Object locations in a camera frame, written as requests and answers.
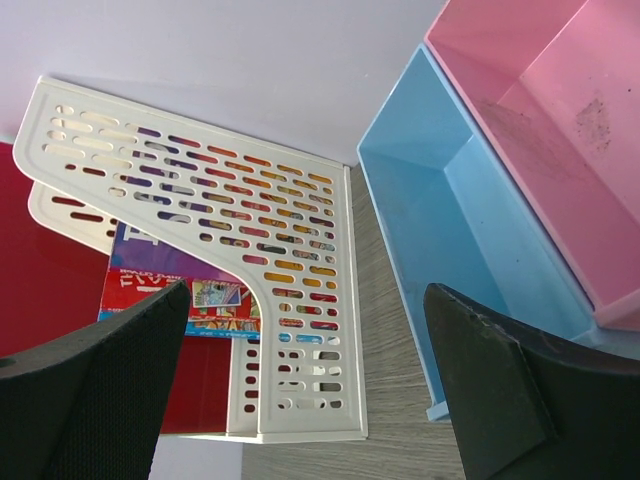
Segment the pink drawer box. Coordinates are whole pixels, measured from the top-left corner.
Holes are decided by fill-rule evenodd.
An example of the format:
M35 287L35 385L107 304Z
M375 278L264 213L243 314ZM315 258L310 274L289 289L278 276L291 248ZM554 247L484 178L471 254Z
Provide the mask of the pink drawer box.
M639 4L450 1L425 43L604 328L639 327Z

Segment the light blue drawer box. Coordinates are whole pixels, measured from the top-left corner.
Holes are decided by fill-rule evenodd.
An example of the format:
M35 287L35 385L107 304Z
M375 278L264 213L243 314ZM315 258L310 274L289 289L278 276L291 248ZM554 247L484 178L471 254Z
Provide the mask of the light blue drawer box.
M430 421L449 417L423 307L432 283L596 345L585 294L425 46L412 55L358 155L426 378Z

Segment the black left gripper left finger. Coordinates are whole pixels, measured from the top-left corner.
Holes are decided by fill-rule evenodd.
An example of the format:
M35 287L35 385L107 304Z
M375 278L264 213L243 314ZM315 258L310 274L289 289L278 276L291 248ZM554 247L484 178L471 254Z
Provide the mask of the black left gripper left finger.
M1 361L4 479L146 479L184 338L178 281Z

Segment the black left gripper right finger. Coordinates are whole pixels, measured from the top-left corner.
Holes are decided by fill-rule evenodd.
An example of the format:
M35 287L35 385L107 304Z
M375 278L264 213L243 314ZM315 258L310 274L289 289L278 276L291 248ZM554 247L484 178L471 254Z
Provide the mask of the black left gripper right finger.
M444 285L424 310L469 479L636 479L639 363Z

